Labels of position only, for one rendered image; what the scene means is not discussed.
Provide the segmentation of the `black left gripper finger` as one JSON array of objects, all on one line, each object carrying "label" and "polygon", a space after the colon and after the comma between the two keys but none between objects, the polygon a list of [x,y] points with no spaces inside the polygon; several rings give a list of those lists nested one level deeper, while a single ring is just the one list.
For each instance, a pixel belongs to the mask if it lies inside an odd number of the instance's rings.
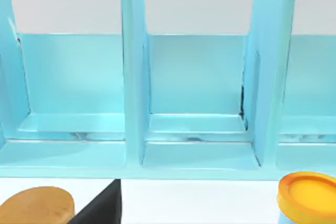
[{"label": "black left gripper finger", "polygon": [[121,179],[114,179],[67,224],[121,224]]}]

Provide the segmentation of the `light blue rack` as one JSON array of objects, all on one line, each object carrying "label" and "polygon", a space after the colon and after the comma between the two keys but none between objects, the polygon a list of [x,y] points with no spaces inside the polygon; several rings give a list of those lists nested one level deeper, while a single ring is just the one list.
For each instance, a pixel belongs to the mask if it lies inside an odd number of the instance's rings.
[{"label": "light blue rack", "polygon": [[21,33],[0,0],[0,177],[336,176],[336,35],[254,0],[246,35]]}]

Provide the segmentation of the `brown bread loaf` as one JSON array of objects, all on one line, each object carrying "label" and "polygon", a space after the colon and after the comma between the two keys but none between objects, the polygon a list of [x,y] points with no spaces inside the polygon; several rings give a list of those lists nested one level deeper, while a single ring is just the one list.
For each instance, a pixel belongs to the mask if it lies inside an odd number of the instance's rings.
[{"label": "brown bread loaf", "polygon": [[68,224],[75,215],[72,195],[54,186],[22,190],[0,205],[0,224]]}]

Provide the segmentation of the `yellow-lidded light blue jar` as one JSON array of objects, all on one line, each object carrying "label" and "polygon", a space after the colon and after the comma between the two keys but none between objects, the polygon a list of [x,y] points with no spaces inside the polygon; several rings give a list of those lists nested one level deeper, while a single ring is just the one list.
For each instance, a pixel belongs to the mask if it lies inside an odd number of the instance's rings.
[{"label": "yellow-lidded light blue jar", "polygon": [[278,184],[277,224],[336,224],[336,177],[293,172]]}]

